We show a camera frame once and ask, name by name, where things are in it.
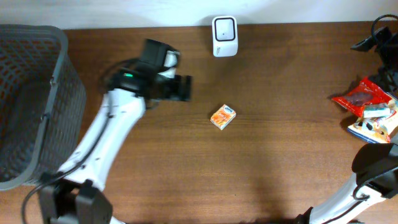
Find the orange tissue pack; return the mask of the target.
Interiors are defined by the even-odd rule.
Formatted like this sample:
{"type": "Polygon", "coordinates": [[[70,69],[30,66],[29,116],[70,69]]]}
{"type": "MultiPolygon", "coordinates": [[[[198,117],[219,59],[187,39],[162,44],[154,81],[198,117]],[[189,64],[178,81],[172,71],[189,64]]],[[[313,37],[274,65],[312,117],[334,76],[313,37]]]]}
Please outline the orange tissue pack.
{"type": "Polygon", "coordinates": [[[224,104],[220,107],[210,118],[210,121],[220,130],[224,130],[225,127],[236,117],[234,109],[224,104]]]}

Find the green tissue pack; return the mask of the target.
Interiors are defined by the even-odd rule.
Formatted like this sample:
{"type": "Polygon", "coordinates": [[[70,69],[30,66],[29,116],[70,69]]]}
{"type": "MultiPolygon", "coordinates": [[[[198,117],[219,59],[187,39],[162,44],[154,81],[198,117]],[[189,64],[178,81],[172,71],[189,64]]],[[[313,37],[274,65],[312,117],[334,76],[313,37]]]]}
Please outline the green tissue pack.
{"type": "Polygon", "coordinates": [[[390,114],[390,108],[385,103],[376,105],[366,105],[363,111],[364,118],[378,118],[385,117],[390,114]]]}

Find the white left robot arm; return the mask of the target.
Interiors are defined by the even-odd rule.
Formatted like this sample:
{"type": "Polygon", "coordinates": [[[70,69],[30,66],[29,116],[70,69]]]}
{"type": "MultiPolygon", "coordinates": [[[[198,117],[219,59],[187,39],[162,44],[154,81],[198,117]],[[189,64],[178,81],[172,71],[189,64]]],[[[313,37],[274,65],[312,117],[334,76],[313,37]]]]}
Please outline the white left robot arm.
{"type": "Polygon", "coordinates": [[[180,51],[147,39],[138,58],[119,62],[108,75],[99,111],[72,155],[30,192],[39,196],[44,223],[119,220],[103,190],[112,164],[134,125],[160,101],[190,101],[191,76],[176,69],[180,51]]]}

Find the red candy bag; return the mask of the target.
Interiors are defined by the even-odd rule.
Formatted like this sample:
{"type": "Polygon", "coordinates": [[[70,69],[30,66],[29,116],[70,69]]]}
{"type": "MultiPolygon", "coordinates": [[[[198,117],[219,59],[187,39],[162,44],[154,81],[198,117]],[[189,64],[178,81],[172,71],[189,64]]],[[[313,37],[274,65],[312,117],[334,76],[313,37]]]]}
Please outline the red candy bag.
{"type": "Polygon", "coordinates": [[[362,117],[365,106],[388,104],[392,97],[384,92],[378,85],[369,78],[362,79],[358,86],[343,96],[336,96],[331,99],[357,117],[362,117]]]}

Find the cream snack bag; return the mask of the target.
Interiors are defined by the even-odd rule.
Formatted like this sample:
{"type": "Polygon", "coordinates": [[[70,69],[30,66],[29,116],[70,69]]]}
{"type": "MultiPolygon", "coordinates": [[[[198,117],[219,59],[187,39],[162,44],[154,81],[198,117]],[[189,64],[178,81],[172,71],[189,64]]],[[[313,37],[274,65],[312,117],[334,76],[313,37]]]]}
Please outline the cream snack bag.
{"type": "Polygon", "coordinates": [[[347,130],[357,138],[369,143],[390,143],[391,133],[397,127],[397,100],[387,104],[389,116],[378,118],[358,118],[347,130]]]}

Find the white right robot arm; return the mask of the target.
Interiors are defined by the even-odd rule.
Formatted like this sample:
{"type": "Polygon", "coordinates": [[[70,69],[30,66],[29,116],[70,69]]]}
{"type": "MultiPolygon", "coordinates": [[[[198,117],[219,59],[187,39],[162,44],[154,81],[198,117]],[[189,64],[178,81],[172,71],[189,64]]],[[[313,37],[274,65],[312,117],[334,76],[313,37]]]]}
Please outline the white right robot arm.
{"type": "Polygon", "coordinates": [[[378,73],[332,99],[357,116],[347,130],[366,144],[342,188],[294,223],[350,223],[370,206],[397,195],[397,34],[388,27],[371,28],[369,37],[352,46],[358,52],[371,49],[382,60],[378,73]]]}

